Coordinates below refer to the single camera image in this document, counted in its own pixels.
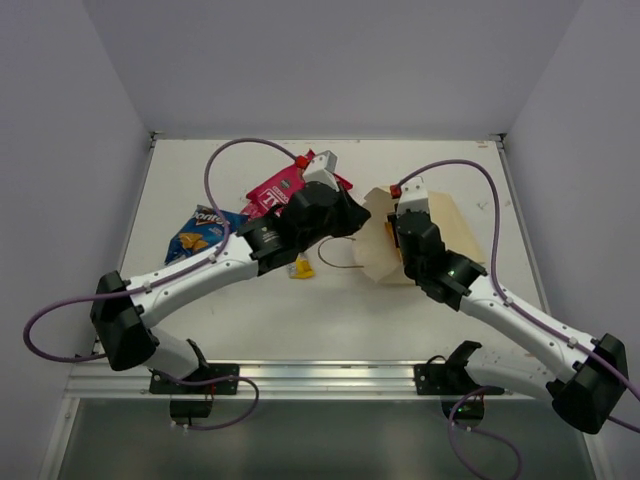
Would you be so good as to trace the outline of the brown paper bag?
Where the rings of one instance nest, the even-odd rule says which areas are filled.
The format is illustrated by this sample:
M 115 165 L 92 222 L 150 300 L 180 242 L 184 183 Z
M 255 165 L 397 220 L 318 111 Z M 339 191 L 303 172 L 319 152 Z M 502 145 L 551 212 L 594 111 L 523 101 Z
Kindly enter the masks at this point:
M 409 185 L 404 192 L 406 198 L 395 198 L 388 187 L 371 189 L 362 202 L 370 218 L 349 236 L 352 261 L 331 261 L 325 255 L 328 240 L 317 247 L 318 259 L 387 286 L 413 285 L 441 270 L 453 275 L 458 263 L 486 264 L 486 255 L 450 194 Z

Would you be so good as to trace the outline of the yellow snack packet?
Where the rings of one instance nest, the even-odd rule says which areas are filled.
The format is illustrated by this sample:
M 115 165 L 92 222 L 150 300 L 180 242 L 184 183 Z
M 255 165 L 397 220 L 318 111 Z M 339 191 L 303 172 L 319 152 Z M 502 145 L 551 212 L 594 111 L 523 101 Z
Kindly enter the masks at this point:
M 306 280 L 315 276 L 315 270 L 304 252 L 298 254 L 296 259 L 286 266 L 286 270 L 290 279 Z

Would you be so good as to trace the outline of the large red snack bag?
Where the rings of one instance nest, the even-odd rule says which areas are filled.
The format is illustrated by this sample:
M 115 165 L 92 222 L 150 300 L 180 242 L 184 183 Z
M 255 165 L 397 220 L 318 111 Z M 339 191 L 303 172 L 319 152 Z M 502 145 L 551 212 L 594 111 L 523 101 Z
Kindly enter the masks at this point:
M 315 155 L 312 150 L 309 150 L 306 154 L 300 156 L 306 156 L 311 159 Z M 263 216 L 277 205 L 288 204 L 293 194 L 301 190 L 306 184 L 301 176 L 302 170 L 296 166 L 295 160 L 292 164 L 273 174 L 247 193 L 246 199 L 248 203 L 240 213 L 247 215 L 250 219 L 254 219 Z M 335 173 L 334 175 L 339 183 L 339 189 L 349 191 L 353 188 L 351 182 L 340 175 Z

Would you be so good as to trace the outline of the blue white snack bag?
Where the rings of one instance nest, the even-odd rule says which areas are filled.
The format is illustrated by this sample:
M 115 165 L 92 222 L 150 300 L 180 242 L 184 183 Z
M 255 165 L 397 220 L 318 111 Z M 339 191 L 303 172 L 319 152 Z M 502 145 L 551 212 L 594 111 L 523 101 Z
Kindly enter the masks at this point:
M 224 238 L 221 218 L 211 208 L 198 205 L 191 217 L 170 239 L 164 264 L 189 258 L 219 244 Z

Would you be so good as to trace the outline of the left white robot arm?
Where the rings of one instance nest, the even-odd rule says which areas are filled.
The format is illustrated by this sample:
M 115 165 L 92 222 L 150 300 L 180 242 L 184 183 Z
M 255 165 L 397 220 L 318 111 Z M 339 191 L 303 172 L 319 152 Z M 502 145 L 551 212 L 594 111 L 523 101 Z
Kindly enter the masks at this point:
M 146 366 L 168 374 L 185 392 L 201 390 L 208 379 L 202 352 L 194 341 L 160 329 L 160 322 L 216 290 L 292 263 L 326 237 L 350 236 L 369 218 L 342 187 L 310 182 L 287 204 L 241 226 L 221 251 L 209 249 L 128 280 L 117 271 L 103 275 L 90 318 L 111 369 Z

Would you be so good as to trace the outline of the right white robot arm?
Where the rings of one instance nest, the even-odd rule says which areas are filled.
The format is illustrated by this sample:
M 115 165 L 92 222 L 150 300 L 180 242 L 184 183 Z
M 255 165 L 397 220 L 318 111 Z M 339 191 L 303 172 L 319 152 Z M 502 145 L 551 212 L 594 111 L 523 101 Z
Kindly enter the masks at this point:
M 627 389 L 626 349 L 611 334 L 596 338 L 563 324 L 512 294 L 480 264 L 445 247 L 425 212 L 387 221 L 404 272 L 432 300 L 494 328 L 524 354 L 500 359 L 463 342 L 446 362 L 451 389 L 510 390 L 541 400 L 577 430 L 597 434 Z

